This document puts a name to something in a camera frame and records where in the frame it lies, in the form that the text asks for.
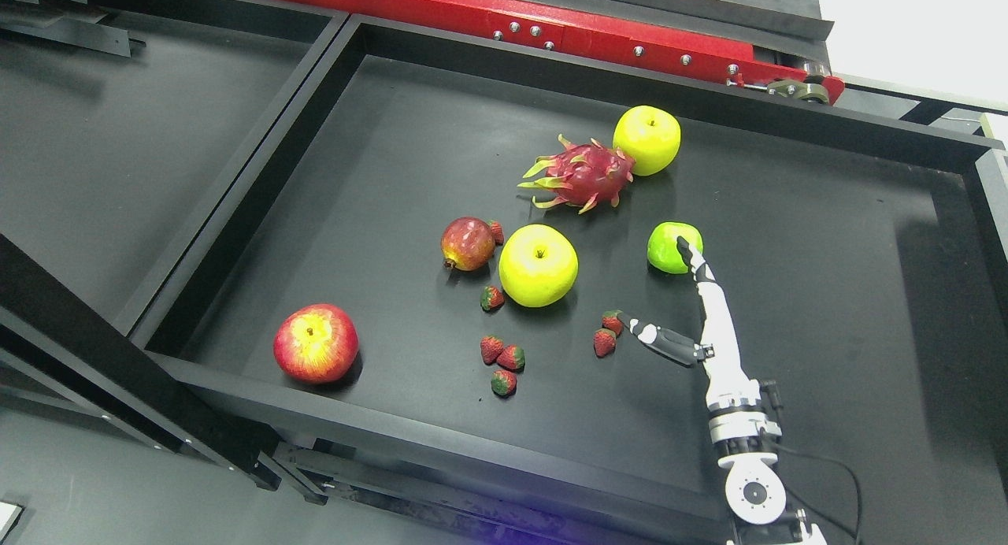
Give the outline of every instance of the apple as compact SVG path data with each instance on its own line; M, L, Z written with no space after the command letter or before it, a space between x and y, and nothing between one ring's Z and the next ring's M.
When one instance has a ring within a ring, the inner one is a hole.
M307 384L341 379L357 359L357 329L336 305L299 308L276 330L273 356L280 369Z
M647 240L647 261L662 272L689 273L689 266L682 261L682 255L676 248L678 237L683 237L697 251L704 253L704 239L700 236L700 230L684 222L662 222L654 227Z
M501 286L515 303L545 307L574 286L578 252L550 226L522 226L504 243L497 271Z
M654 175L679 153L679 122L655 107L633 107L623 113L613 132L613 146L634 158L634 175Z

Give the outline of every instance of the red metal beam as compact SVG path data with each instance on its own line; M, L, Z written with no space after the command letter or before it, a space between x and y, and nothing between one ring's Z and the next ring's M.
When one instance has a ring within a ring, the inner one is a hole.
M805 78L803 71L756 60L749 43L525 0L287 1L483 38L493 38L499 32L501 40L519 45L544 47L548 42L558 52L720 85L728 80L742 83L744 79L748 85L767 85L783 79L802 82ZM517 30L512 29L512 23L517 23ZM735 74L729 73L730 64L737 64ZM828 78L823 85L830 94L830 103L835 103L844 90L843 81Z

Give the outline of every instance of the strawberry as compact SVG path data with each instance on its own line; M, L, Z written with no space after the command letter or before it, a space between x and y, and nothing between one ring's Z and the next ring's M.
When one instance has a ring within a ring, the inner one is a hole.
M500 289L489 284L483 287L483 294L480 297L480 305L483 307L484 311L492 311L492 309L500 307L504 304L504 293L501 293Z
M613 330L613 332L616 333L616 336L619 336L620 332L623 332L623 323L620 322L620 319L617 316L620 312L623 311L602 312L602 328Z
M616 351L616 333L608 328L595 330L595 356L601 359Z
M490 222L487 222L487 225L490 225L490 234L493 234L494 242L497 243L497 246L504 244L504 229L501 229L501 223L496 222L496 220L490 220Z
M518 379L514 376L514 373L508 372L508 370L497 370L494 372L494 376L490 379L490 388L495 394L500 395L502 398L508 397L514 393L514 388L518 386Z
M494 336L493 333L489 336L483 336L483 339L480 340L480 354L483 355L483 363L487 366L497 362L497 356L500 356L503 351L504 340Z
M497 364L511 372L520 372L525 368L525 351L515 345L509 345L504 348L504 352L501 352L501 356L497 356Z

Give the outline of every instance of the black tray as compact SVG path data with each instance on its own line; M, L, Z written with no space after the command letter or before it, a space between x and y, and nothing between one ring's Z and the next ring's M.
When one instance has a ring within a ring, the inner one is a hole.
M515 189L535 155L559 149L557 132L608 143L638 103L677 115L683 146L619 208L539 212ZM699 335L691 280L644 255L653 226L684 220L727 290L746 372L783 387L787 441L861 473L869 540L1001 535L996 425L973 412L972 390L977 374L1004 374L984 269L1003 251L982 250L973 212L987 203L961 174L995 144L353 17L133 337L213 404L288 432L640 535L723 540L706 377L630 337L603 361L591 347L616 307ZM574 290L484 314L496 259L473 275L440 266L438 237L462 215L560 230L580 258ZM352 315L362 366L306 388L280 373L271 342L317 301ZM526 349L510 400L490 393L484 333ZM983 404L1003 409L1000 390ZM842 473L784 462L785 484L850 519Z
M0 31L0 230L125 333L346 14L92 1L133 56Z

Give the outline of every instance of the black wire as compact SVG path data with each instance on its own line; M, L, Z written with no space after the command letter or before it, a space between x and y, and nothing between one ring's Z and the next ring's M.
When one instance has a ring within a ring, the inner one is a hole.
M808 503L807 501L805 501L804 498L798 496L798 494L796 492L794 492L793 490L785 487L784 488L784 492L786 492L788 494L788 496L790 496L791 498L793 498L795 502L801 504L801 506L804 507L806 510L809 510L810 512L818 515L818 517L823 518L824 520L828 521L829 523L832 523L833 525L835 525L838 528L840 528L840 530L843 531L844 533L846 533L851 539L856 539L857 538L857 535L855 534L854 530L851 529L850 526L848 526L847 524L845 524L842 521L838 520L837 518L831 516L830 514L827 514L826 512L824 512L824 511L815 508L810 503Z
M806 508L808 508L812 512L818 514L824 520L828 521L829 523L832 523L833 525L837 526L838 528L840 528L841 530L843 530L845 533L847 533L848 535L850 535L854 539L854 545L862 545L862 541L861 541L861 517L862 517L862 513L863 513L863 508L862 508L862 500L861 500L861 483L860 483L860 481L858 481L857 473L854 473L854 470L850 466L848 466L847 464L841 462L840 460L837 460L836 458L830 458L829 456L821 456L818 454L810 454L810 453L807 453L807 452L801 452L801 451L798 451L798 450L794 450L792 448L788 448L785 445L782 445L780 443L777 443L777 442L771 440L770 437L767 436L766 431L761 431L761 434L763 434L763 440L766 441L766 443L768 443L769 445L773 445L773 447L777 448L777 450L779 450L779 451L786 452L787 454L791 454L791 455L795 455L795 456L800 456L802 458L810 458L810 459L813 459L813 460L822 460L824 462L831 462L831 463L836 464L836 465L840 466L841 468L847 470L847 473L851 474L851 480L854 481L854 493L855 493L855 496L857 497L857 503L858 503L858 514L857 514L857 518L855 519L854 531L851 531L850 528L848 528L846 526L846 524L840 523L838 520L834 519L832 516L828 516L828 515L824 514L823 512L816 510L815 508L812 508L811 506L808 505L807 502L805 502L799 496L797 496L796 494L794 494L793 491L787 490L786 488L785 488L785 491L788 492L792 497L794 497L795 500L797 500L798 502L802 503Z

